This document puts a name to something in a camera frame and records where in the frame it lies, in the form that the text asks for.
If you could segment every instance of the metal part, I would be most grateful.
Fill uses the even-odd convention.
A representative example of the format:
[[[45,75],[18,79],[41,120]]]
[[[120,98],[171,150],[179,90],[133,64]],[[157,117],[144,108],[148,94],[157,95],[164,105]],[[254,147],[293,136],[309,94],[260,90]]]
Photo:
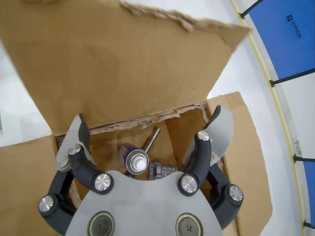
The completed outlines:
[[[203,141],[208,141],[210,139],[209,134],[206,133],[205,131],[200,131],[197,134],[198,138],[203,140]]]
[[[229,195],[234,201],[241,201],[243,199],[242,190],[235,185],[230,186]]]
[[[197,217],[184,213],[176,221],[177,236],[202,236],[202,224]]]
[[[91,217],[104,210],[115,219],[114,235],[176,235],[177,218],[190,213],[198,217],[204,235],[223,236],[214,211],[201,190],[191,197],[178,190],[177,182],[182,172],[155,181],[130,179],[115,170],[107,174],[112,176],[115,186],[106,195],[87,193],[66,236],[86,236]],[[157,222],[157,217],[162,217],[163,224]]]
[[[92,159],[92,156],[89,152],[89,149],[87,147],[89,147],[88,141],[85,140],[84,138],[88,138],[90,135],[88,127],[86,125],[86,123],[83,120],[83,117],[81,114],[77,114],[68,131],[67,134],[65,135],[62,144],[58,150],[57,153],[57,157],[56,160],[61,159],[62,157],[67,157],[68,156],[68,150],[70,148],[73,148],[73,146],[75,144],[80,144],[82,146],[82,149],[84,149],[84,153],[86,155],[86,158],[91,161],[94,164],[94,161]],[[60,172],[67,172],[69,170],[71,170],[71,165],[70,163],[68,165],[66,165],[63,168],[58,168],[57,169]]]
[[[161,130],[158,127],[156,127],[156,126],[153,128],[152,134],[150,135],[150,137],[148,138],[147,142],[143,146],[143,151],[145,153],[148,153],[148,151],[151,149],[151,147],[152,147],[153,143],[155,142],[157,136],[159,135],[160,131]]]
[[[208,126],[204,127],[203,131],[208,133],[211,142],[211,152],[216,157],[215,160],[210,164],[210,166],[217,163],[220,158],[224,155],[233,138],[233,115],[232,113],[225,108],[224,106],[217,106],[218,114],[214,119],[210,120]],[[190,154],[194,151],[195,148],[195,138],[192,139],[183,159],[182,164],[185,165]]]
[[[197,190],[197,182],[190,175],[184,175],[180,181],[181,187],[188,193],[193,193]]]
[[[89,236],[111,236],[115,230],[113,216],[108,212],[98,212],[88,224]]]
[[[140,170],[138,171],[133,165],[133,161],[136,157],[138,156],[142,156],[145,158],[146,160],[146,167],[145,169],[143,170]],[[145,170],[148,168],[149,166],[149,156],[147,153],[145,153],[142,149],[134,149],[133,151],[131,151],[128,156],[126,157],[125,159],[125,167],[127,169],[127,171],[130,173],[130,174],[133,174],[133,175],[139,175],[139,174],[142,174],[145,172]]]
[[[216,159],[216,157],[214,156],[213,153],[211,153],[211,161],[210,161],[210,164],[212,164],[215,159]]]
[[[38,209],[41,212],[47,212],[53,207],[53,205],[54,205],[54,199],[51,196],[47,195],[47,196],[44,196],[40,200]]]
[[[68,157],[61,157],[60,159],[57,159],[57,169],[64,168],[66,165],[68,165],[68,163],[69,163]]]
[[[69,155],[77,154],[81,150],[81,145],[75,144],[74,147],[68,149]]]
[[[94,187],[97,191],[105,191],[109,187],[110,182],[110,176],[103,173],[96,178]]]
[[[149,165],[149,179],[156,180],[172,174],[177,170],[176,165],[163,165],[159,160],[153,160]]]

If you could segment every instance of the white floor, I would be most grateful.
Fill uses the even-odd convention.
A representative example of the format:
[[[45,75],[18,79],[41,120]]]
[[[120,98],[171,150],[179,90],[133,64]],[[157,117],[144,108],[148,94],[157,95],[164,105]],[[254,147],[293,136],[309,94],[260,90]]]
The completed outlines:
[[[177,9],[194,17],[211,17],[227,23],[240,24],[229,0],[126,1],[164,9]],[[3,59],[0,63],[0,112],[4,144],[18,143],[49,134],[49,127],[29,98],[10,61],[6,56],[0,57],[0,60],[1,58]],[[291,155],[268,82],[248,38],[232,55],[209,97],[234,91],[241,92],[249,108],[266,162],[273,213],[261,235],[302,235]],[[311,233],[304,230],[304,235]]]

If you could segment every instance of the torn cardboard edge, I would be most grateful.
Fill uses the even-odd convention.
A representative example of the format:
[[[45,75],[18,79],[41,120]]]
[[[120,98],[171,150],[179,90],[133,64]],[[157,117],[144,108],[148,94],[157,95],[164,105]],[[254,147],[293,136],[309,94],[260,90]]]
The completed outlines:
[[[196,19],[191,17],[188,14],[182,13],[176,10],[164,10],[158,7],[149,7],[145,6],[141,3],[130,3],[127,1],[120,1],[120,4],[130,10],[134,15],[154,15],[157,18],[170,18],[174,19],[188,31],[193,30],[209,30],[210,26],[222,26],[222,27],[239,27],[238,24],[233,23],[223,23],[215,19],[210,18],[203,18],[203,19]]]
[[[124,129],[130,129],[136,127],[137,125],[141,125],[141,129],[145,129],[146,127],[150,126],[151,124],[158,123],[167,119],[171,119],[174,117],[180,117],[180,114],[185,113],[190,110],[200,109],[202,111],[203,118],[207,123],[209,121],[207,117],[207,113],[205,110],[206,102],[195,103],[190,106],[181,107],[178,109],[169,109],[166,111],[160,111],[156,113],[152,113],[146,116],[142,116],[139,118],[135,118],[128,121],[121,121],[112,124],[107,124],[98,128],[90,129],[90,134],[95,135],[99,133],[105,132],[112,132],[112,131],[121,131]]]
[[[31,2],[56,2],[59,0],[22,0],[22,1],[31,1]],[[158,7],[150,7],[143,5],[141,3],[130,3],[128,1],[119,1],[120,5],[131,11],[134,15],[153,15],[157,18],[164,19],[173,19],[178,21],[184,29],[187,31],[193,30],[208,30],[214,31],[213,27],[216,27],[219,31],[220,27],[234,28],[234,27],[243,27],[235,23],[223,23],[221,21],[210,19],[210,18],[201,18],[196,19],[191,17],[188,14],[182,13],[177,10],[164,10]]]

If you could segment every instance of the black curved arm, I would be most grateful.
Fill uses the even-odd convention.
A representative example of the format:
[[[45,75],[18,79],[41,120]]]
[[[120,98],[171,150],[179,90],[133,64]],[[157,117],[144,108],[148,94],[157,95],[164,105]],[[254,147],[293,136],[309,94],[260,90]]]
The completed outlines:
[[[107,194],[111,191],[114,185],[114,179],[110,174],[108,174],[108,176],[111,178],[109,188],[104,191],[98,191],[95,189],[95,180],[100,174],[104,174],[104,172],[99,170],[91,161],[86,158],[82,146],[78,153],[74,155],[69,154],[68,157],[75,178],[79,180],[85,187],[98,194]]]
[[[236,217],[243,202],[243,195],[241,200],[233,200],[229,195],[229,190],[231,186],[235,185],[230,183],[217,165],[213,165],[209,168],[207,180],[212,187],[210,190],[209,204],[221,228],[224,229]]]
[[[52,197],[54,202],[53,206],[46,212],[42,212],[38,209],[44,220],[61,235],[65,235],[67,232],[76,212],[76,208],[68,196],[73,179],[72,171],[57,171],[47,194]]]
[[[183,193],[186,196],[192,196],[194,195],[198,189],[201,187],[203,182],[205,181],[210,161],[211,161],[211,143],[210,140],[204,141],[199,139],[198,133],[195,134],[195,148],[190,154],[186,164],[183,167],[184,174],[181,176],[181,178],[184,175],[190,175],[192,176],[196,183],[197,183],[197,190],[193,193],[187,193],[182,190],[182,187],[178,184],[178,188],[181,193]]]

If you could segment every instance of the blue panel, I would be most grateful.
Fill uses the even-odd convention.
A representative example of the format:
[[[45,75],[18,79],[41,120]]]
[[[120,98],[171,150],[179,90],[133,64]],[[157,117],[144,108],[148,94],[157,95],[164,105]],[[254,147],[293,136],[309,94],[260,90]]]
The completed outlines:
[[[304,169],[310,200],[311,225],[315,226],[315,162],[304,162]]]
[[[315,0],[263,0],[250,16],[279,78],[315,67]]]

